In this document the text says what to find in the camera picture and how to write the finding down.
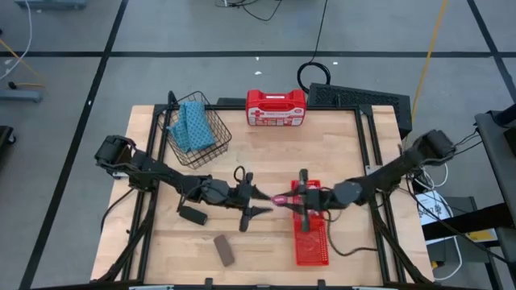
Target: wooden tabletop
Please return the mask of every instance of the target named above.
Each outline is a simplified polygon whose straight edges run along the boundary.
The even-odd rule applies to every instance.
[[[153,106],[134,106],[127,127],[126,136],[135,140],[142,150],[147,146],[152,110]],[[374,106],[373,112],[385,164],[399,156],[397,145],[401,140],[393,108]],[[184,174],[211,174],[227,180],[230,186],[235,186],[233,171],[243,165],[248,172],[254,172],[253,183],[269,195],[289,190],[290,181],[298,178],[301,168],[309,170],[310,179],[321,180],[322,186],[328,187],[364,174],[353,112],[308,110],[304,123],[298,127],[248,126],[244,112],[238,110],[218,114],[233,135],[227,152],[193,170],[181,166],[168,147],[165,163]],[[372,159],[365,118],[363,124]],[[159,135],[156,140],[155,158]],[[127,180],[116,180],[110,203],[126,191]],[[391,195],[399,243],[421,273],[433,280],[416,204],[407,194],[398,190]],[[204,284],[206,277],[213,278],[215,284],[315,285],[319,279],[324,279],[327,285],[382,284],[376,252],[361,251],[344,258],[328,246],[329,266],[297,266],[292,212],[287,209],[275,208],[253,218],[248,231],[240,233],[240,211],[190,204],[208,214],[206,225],[199,226],[177,215],[179,197],[174,188],[160,186],[145,277],[147,284]],[[92,279],[104,274],[127,245],[126,230],[131,228],[135,199],[136,194],[127,198],[106,219]],[[229,267],[222,265],[213,243],[219,234],[226,235],[234,252],[235,263]],[[331,236],[341,251],[376,247],[368,205],[351,205],[345,209],[340,219],[332,223]],[[397,280],[388,244],[385,251],[391,280]],[[139,255],[140,248],[135,251],[135,261]],[[131,278],[136,277],[137,268],[134,262]]]

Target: brown eraser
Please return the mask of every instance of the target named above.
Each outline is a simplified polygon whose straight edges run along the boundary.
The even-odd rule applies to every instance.
[[[231,247],[229,246],[229,242],[226,237],[221,234],[217,238],[214,238],[215,247],[217,247],[218,255],[220,259],[223,261],[224,267],[227,267],[235,262],[235,257],[233,256],[233,251],[231,251]]]

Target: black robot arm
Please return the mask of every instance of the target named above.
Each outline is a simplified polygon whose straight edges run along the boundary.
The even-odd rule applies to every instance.
[[[117,172],[127,174],[131,188],[149,191],[155,186],[157,180],[173,186],[181,194],[181,201],[177,207],[179,214],[200,225],[206,223],[207,216],[196,209],[183,206],[185,201],[195,203],[204,201],[208,205],[241,210],[239,229],[243,232],[247,230],[251,218],[272,210],[255,206],[249,207],[251,199],[266,201],[270,199],[256,186],[251,185],[252,173],[250,172],[245,174],[242,180],[237,180],[236,187],[231,188],[226,181],[213,179],[211,175],[181,174],[148,156],[146,152],[136,149],[136,145],[131,139],[115,135],[106,137],[95,154],[95,159],[97,165],[106,169],[107,173],[112,176]]]
[[[278,206],[287,207],[304,218],[303,229],[309,230],[308,211],[345,209],[351,203],[367,203],[377,190],[390,191],[399,185],[401,178],[423,165],[440,165],[450,160],[455,153],[452,141],[441,131],[431,130],[414,141],[414,145],[395,160],[378,168],[367,176],[355,177],[335,184],[333,188],[307,188],[308,171],[300,171],[299,186],[290,193],[272,197]],[[301,204],[288,203],[288,197],[300,196]]]

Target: blue cloth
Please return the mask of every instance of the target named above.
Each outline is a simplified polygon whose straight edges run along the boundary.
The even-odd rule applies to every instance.
[[[204,112],[204,104],[188,101],[179,107],[177,122],[168,126],[176,144],[184,153],[201,150],[215,144],[210,124]]]

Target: floor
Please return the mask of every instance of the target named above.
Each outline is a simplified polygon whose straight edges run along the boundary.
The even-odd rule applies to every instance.
[[[26,61],[44,76],[44,100],[0,101],[0,124],[13,126],[18,137],[0,171],[2,289],[19,287],[60,176],[68,182],[32,287],[89,280],[112,185],[94,166],[93,156],[106,135],[125,133],[133,105],[166,102],[170,89],[177,96],[201,90],[216,102],[219,97],[245,97],[252,88],[297,88],[295,73],[314,49],[324,5],[321,0],[284,0],[274,18],[263,23],[241,9],[216,8],[213,0],[128,0],[112,47],[116,53],[99,70],[125,1],[89,0],[84,10],[32,12],[32,53]],[[493,54],[493,45],[486,43],[471,3],[478,6],[500,53]],[[262,0],[248,9],[265,17],[276,4]],[[333,85],[413,98],[440,5],[431,0],[329,0],[319,51],[335,53],[317,61],[330,68]],[[514,103],[516,96],[508,89],[512,80],[502,78],[503,67],[495,60],[501,57],[507,71],[516,73],[516,59],[511,58],[516,55],[515,13],[513,0],[448,3],[435,44],[442,57],[431,61],[412,136],[440,128],[460,140],[472,133],[475,114]],[[1,1],[0,28],[7,44],[24,50],[26,10]],[[407,57],[392,52],[421,53]],[[0,48],[0,72],[11,60],[8,56]],[[99,87],[92,88],[96,76]],[[302,79],[324,82],[320,72],[309,69]],[[20,66],[0,86],[7,81],[38,80]],[[82,133],[76,130],[81,114],[89,110],[80,146],[69,151],[74,135]],[[71,170],[62,172],[65,159],[74,154]],[[482,146],[458,156],[449,167],[450,179],[440,190],[444,196],[474,196],[480,208],[501,201]],[[435,274],[445,276],[450,268]],[[498,268],[505,288],[514,288],[506,268]],[[490,288],[486,279],[483,265],[469,264],[444,284]]]

